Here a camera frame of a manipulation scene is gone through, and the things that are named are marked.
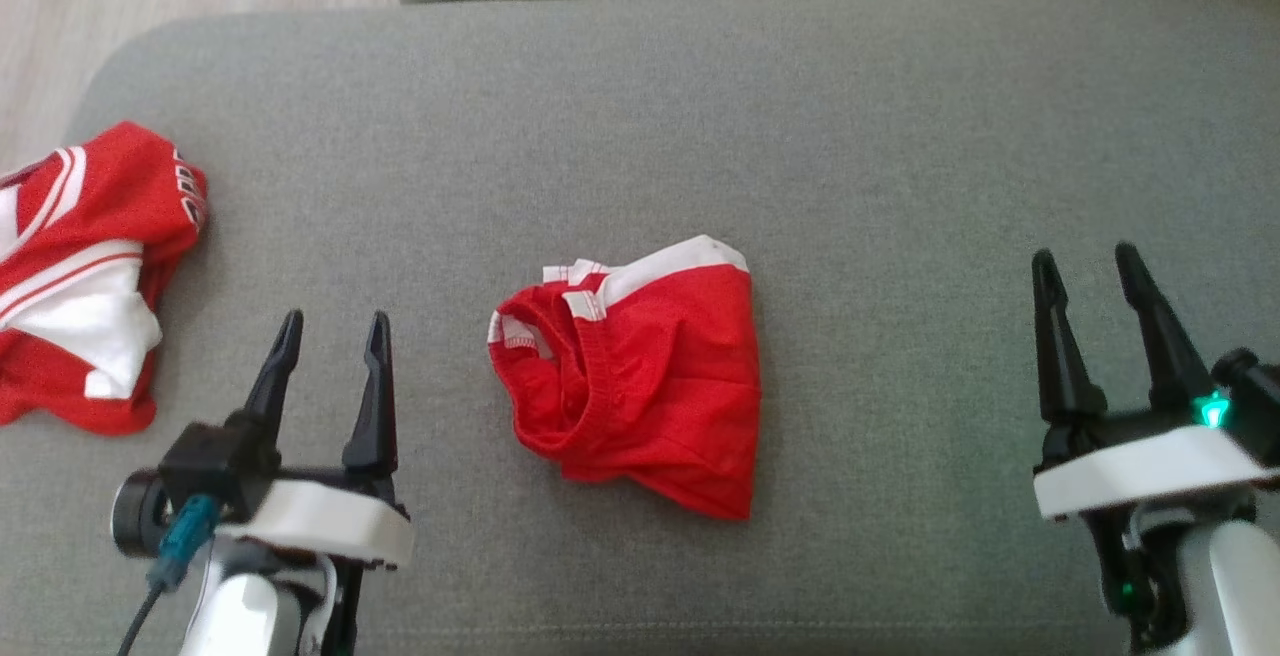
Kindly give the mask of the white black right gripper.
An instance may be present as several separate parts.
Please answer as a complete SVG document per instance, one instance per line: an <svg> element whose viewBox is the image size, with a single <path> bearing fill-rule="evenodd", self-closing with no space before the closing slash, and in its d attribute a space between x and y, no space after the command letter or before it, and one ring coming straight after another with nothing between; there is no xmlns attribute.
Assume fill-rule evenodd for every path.
<svg viewBox="0 0 1280 656"><path fill-rule="evenodd" d="M1116 245L1123 293L1140 327L1149 405L1183 413L1190 424L1101 448L1036 475L1046 520L1153 498L1198 495L1277 478L1277 414L1243 402L1204 402L1213 381L1137 246ZM1039 416L1048 434L1068 436L1106 414L1068 318L1069 297L1053 254L1030 263Z"/></svg>

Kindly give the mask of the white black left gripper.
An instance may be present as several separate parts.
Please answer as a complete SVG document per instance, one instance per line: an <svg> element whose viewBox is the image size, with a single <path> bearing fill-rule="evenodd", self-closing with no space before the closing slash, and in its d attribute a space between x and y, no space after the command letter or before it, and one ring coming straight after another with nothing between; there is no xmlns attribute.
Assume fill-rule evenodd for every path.
<svg viewBox="0 0 1280 656"><path fill-rule="evenodd" d="M390 319L375 311L364 351L367 370L342 464L283 466L276 447L291 375L300 359L305 315L289 310L260 366L243 411L253 430L250 468L239 474L248 510L229 515L218 537L285 552L324 554L364 568L410 564L415 528L396 497L398 437Z"/></svg>

